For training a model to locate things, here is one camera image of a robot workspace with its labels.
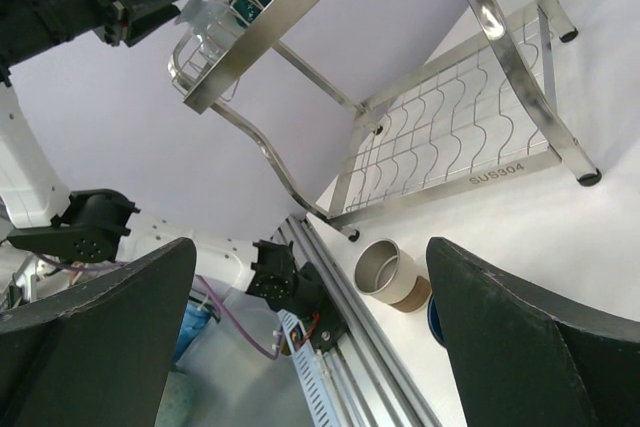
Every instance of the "black mount bracket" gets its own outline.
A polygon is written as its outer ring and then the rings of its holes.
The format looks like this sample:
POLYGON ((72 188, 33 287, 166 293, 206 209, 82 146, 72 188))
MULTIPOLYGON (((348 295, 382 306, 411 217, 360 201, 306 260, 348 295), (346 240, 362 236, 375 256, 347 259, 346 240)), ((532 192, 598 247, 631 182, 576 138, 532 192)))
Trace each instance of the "black mount bracket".
POLYGON ((68 261, 114 261, 120 238, 131 233, 125 227, 129 217, 140 210, 114 190, 74 192, 70 200, 64 214, 51 220, 51 226, 14 229, 7 240, 16 249, 68 261))
POLYGON ((247 294, 265 299, 274 312, 286 310, 296 315, 307 332, 313 329, 308 341, 314 349, 326 352, 335 347, 348 327, 315 266, 308 262, 297 269, 293 243, 260 241, 254 245, 258 262, 251 265, 256 274, 247 294))

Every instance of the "brown cup base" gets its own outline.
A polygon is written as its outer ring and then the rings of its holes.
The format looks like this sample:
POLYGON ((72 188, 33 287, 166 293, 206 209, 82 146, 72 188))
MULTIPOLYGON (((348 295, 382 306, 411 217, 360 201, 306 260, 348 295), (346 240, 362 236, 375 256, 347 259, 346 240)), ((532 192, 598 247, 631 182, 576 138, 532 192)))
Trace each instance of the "brown cup base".
POLYGON ((431 283, 424 277, 418 276, 416 284, 413 286, 411 292, 409 292, 409 295, 400 302, 389 305, 400 312, 413 312, 414 310, 418 310, 427 302, 429 294, 431 294, 431 283))

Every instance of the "dish rack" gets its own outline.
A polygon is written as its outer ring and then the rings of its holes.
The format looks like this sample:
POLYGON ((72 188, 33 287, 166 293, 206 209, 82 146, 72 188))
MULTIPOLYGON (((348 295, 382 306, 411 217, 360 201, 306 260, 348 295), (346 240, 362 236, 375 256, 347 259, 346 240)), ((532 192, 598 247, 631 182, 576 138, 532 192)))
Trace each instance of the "dish rack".
MULTIPOLYGON (((229 15, 243 22, 236 1, 229 15)), ((251 137, 289 194, 350 240, 359 236, 357 222, 560 162, 583 186, 600 180, 556 111, 552 45, 578 34, 558 0, 535 0, 508 17, 496 0, 467 0, 480 33, 362 102, 280 41, 319 0, 245 1, 261 12, 216 62, 185 34, 169 62, 174 85, 196 112, 211 108, 251 137), (328 210, 304 195, 266 136, 228 105, 242 74, 269 49, 354 115, 328 210)))

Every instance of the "beige cup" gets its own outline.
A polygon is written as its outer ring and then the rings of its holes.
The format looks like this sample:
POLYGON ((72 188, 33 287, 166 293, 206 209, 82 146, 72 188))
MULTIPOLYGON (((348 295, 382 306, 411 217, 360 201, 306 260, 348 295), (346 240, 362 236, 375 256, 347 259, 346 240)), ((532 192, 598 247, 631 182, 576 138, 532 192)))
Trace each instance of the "beige cup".
POLYGON ((420 309, 431 293, 431 284, 416 263, 392 240, 379 240, 365 249, 356 264, 354 283, 361 294, 400 312, 420 309))

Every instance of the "blue cup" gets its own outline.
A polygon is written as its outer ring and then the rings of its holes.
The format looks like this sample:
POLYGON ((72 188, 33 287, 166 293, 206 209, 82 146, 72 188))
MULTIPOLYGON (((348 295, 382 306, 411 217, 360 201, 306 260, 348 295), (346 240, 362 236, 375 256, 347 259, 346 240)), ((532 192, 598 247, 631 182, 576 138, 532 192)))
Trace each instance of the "blue cup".
POLYGON ((444 335, 442 334, 442 326, 440 325, 440 317, 438 317, 438 309, 436 307, 436 301, 433 298, 433 293, 429 296, 427 306, 427 323, 429 324, 429 330, 431 331, 433 338, 446 349, 446 346, 444 345, 444 335))

